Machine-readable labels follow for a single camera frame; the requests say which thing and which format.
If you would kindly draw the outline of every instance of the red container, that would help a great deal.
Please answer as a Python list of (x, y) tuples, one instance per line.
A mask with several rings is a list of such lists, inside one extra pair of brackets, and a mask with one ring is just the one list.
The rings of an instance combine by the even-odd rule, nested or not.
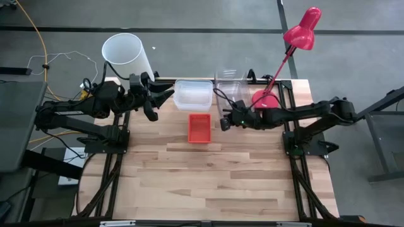
[(189, 143), (210, 143), (210, 114), (191, 113), (188, 122)]

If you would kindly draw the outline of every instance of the white plastic cup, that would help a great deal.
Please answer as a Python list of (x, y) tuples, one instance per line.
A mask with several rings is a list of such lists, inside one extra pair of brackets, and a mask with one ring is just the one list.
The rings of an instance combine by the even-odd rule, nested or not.
[[(102, 57), (109, 61), (123, 78), (130, 74), (140, 75), (147, 72), (152, 81), (154, 74), (147, 59), (141, 40), (130, 33), (120, 33), (107, 39), (102, 46)], [(125, 88), (129, 89), (129, 81), (119, 78)]]

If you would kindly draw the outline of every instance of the concrete floor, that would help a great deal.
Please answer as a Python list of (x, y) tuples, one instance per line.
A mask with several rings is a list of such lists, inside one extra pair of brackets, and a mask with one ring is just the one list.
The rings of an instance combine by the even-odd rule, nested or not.
[[(317, 35), (312, 51), (298, 50), (294, 64), (284, 67), (281, 78), (308, 79), (315, 102), (333, 96), (347, 97), (357, 111), (403, 86), (404, 36), (352, 35), (346, 30), (404, 30), (404, 2), (399, 0), (284, 0), (285, 16), (276, 0), (21, 0), (38, 26), (92, 26), (131, 28), (254, 28), (279, 30), (296, 25), (304, 11), (318, 6), (323, 16), (319, 30), (347, 35)], [(21, 11), (0, 11), (1, 25), (26, 25)], [(101, 46), (113, 33), (44, 32), (48, 53), (77, 50), (98, 63)], [(153, 70), (161, 76), (206, 77), (217, 69), (235, 67), (258, 75), (273, 74), (283, 58), (282, 34), (240, 33), (136, 33), (142, 39)], [(33, 32), (0, 32), (0, 66), (25, 67), (31, 55), (43, 50)], [(49, 84), (55, 93), (74, 96), (84, 77), (92, 78), (94, 66), (84, 57), (60, 56), (50, 66)], [(42, 59), (31, 68), (41, 70)], [(43, 76), (17, 78), (41, 80)], [(0, 79), (16, 79), (1, 76)], [(382, 173), (365, 122), (335, 127), (328, 141), (340, 145), (330, 154), (331, 177), (341, 215), (359, 214), (368, 222), (404, 226), (404, 180), (369, 184), (367, 178)], [(34, 132), (33, 137), (42, 135)], [(64, 139), (80, 145), (75, 136)], [(61, 147), (51, 141), (47, 147)]]

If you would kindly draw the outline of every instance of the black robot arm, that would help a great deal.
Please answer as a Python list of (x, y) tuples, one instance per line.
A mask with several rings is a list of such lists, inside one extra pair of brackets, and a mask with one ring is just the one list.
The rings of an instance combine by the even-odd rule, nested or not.
[(338, 97), (296, 108), (257, 108), (254, 111), (240, 100), (232, 104), (231, 110), (223, 111), (228, 112), (220, 120), (223, 131), (233, 125), (257, 130), (273, 129), (286, 122), (320, 117), (311, 125), (294, 130), (297, 144), (309, 142), (316, 134), (335, 125), (353, 124), (356, 116), (352, 103)]
[(113, 81), (104, 81), (99, 85), (94, 84), (93, 89), (87, 90), (88, 94), (81, 101), (44, 102), (37, 107), (35, 125), (37, 130), (65, 128), (83, 132), (91, 137), (78, 138), (79, 141), (89, 145), (89, 150), (105, 150), (106, 147), (120, 146), (128, 143), (129, 131), (121, 130), (118, 125), (99, 126), (70, 117), (70, 115), (89, 115), (94, 118), (104, 119), (113, 112), (120, 115), (130, 110), (143, 111), (150, 121), (158, 120), (158, 115), (153, 108), (160, 108), (163, 103), (174, 93), (168, 90), (172, 83), (154, 83), (150, 81), (147, 73), (129, 76), (130, 89), (125, 94), (125, 89)]

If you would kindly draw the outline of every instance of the clear plastic container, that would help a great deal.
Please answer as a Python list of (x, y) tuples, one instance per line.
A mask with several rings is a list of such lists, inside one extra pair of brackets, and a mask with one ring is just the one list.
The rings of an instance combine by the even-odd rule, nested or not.
[(212, 105), (211, 81), (178, 79), (174, 91), (174, 103), (179, 110), (207, 112)]
[[(248, 88), (247, 73), (241, 73), (236, 69), (224, 69), (215, 74), (215, 88), (220, 89), (226, 96), (234, 102), (243, 100), (246, 106), (251, 105), (251, 96)], [(221, 117), (226, 112), (223, 109), (231, 109), (229, 102), (216, 96), (217, 107)]]

